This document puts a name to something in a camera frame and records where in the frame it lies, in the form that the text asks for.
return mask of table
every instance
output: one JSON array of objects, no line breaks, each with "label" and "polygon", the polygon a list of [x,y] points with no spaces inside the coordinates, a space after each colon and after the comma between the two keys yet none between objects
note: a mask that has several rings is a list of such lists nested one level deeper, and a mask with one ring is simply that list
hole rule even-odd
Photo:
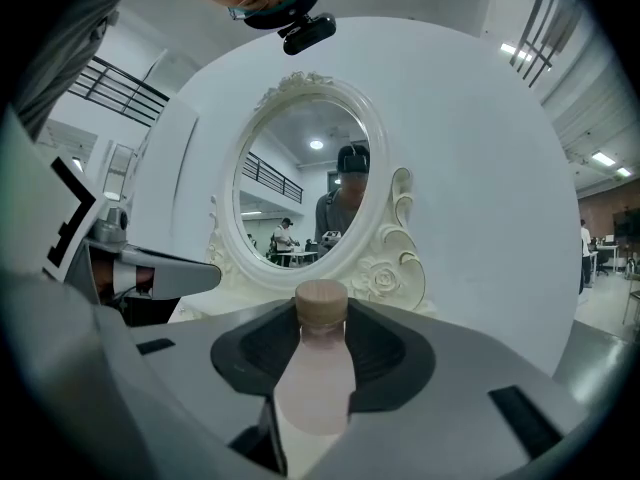
[{"label": "table", "polygon": [[617,245],[598,245],[598,251],[613,251],[613,273],[618,273],[618,246]]},{"label": "table", "polygon": [[306,258],[307,256],[318,255],[317,252],[279,252],[278,256],[291,256],[291,259],[296,260],[296,266],[300,266],[300,258]]}]

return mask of white backdrop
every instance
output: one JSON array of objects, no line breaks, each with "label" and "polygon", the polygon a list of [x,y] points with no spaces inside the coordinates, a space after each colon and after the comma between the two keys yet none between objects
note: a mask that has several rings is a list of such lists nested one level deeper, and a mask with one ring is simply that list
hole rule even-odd
[{"label": "white backdrop", "polygon": [[262,95],[293,71],[342,79],[372,100],[392,164],[414,174],[410,230],[439,313],[553,373],[580,269],[566,160],[504,56],[449,29],[342,19],[333,38],[296,57],[271,34],[198,72],[179,93],[200,119],[175,192],[173,252],[203,259],[225,155]]}]

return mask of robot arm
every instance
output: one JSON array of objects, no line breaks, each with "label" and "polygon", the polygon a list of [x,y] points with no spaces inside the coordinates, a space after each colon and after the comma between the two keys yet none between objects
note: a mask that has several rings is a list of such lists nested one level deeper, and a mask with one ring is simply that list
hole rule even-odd
[{"label": "robot arm", "polygon": [[341,238],[342,233],[340,233],[340,231],[327,231],[324,235],[322,235],[321,243],[325,248],[331,250],[336,245],[338,245],[338,242]]},{"label": "robot arm", "polygon": [[[221,274],[213,265],[129,244],[124,209],[110,206],[70,159],[45,162],[13,110],[6,112],[2,127],[0,195],[7,206],[0,240],[5,270],[45,272],[96,304],[103,281],[96,283],[98,257],[105,260],[103,266],[114,265],[106,278],[119,297],[172,299],[218,285]],[[148,282],[136,287],[136,271]]]}]

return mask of white panel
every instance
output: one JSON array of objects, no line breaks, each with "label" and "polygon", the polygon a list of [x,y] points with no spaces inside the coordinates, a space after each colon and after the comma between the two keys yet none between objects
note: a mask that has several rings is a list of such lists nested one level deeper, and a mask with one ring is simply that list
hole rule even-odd
[{"label": "white panel", "polygon": [[201,118],[178,187],[176,240],[204,254],[225,154],[264,92],[293,71],[344,80],[373,101],[392,164],[415,176],[410,229],[438,310],[551,374],[578,295],[575,190],[535,95],[470,36],[409,20],[343,19],[333,38],[295,57],[272,34],[204,68],[180,93]]},{"label": "white panel", "polygon": [[173,98],[150,130],[144,161],[139,163],[135,180],[128,231],[133,245],[175,253],[171,236],[173,198],[197,120],[198,114],[191,107]]}]

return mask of ceiling light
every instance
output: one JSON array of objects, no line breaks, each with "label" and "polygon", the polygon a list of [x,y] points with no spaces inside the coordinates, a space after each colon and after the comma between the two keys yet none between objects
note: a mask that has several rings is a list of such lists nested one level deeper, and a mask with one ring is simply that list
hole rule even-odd
[{"label": "ceiling light", "polygon": [[594,160],[597,160],[601,164],[606,165],[607,167],[610,167],[616,163],[615,160],[611,160],[611,158],[609,158],[607,155],[603,155],[599,151],[595,155],[593,155],[591,158],[593,158]]},{"label": "ceiling light", "polygon": [[[511,55],[513,55],[516,52],[515,47],[511,46],[510,44],[507,43],[502,43],[502,46],[500,47],[500,49],[502,51],[505,51],[507,53],[510,53]],[[520,57],[521,59],[526,60],[527,62],[529,62],[533,57],[531,55],[527,55],[525,52],[523,52],[522,50],[520,50],[518,52],[518,57]]]}]

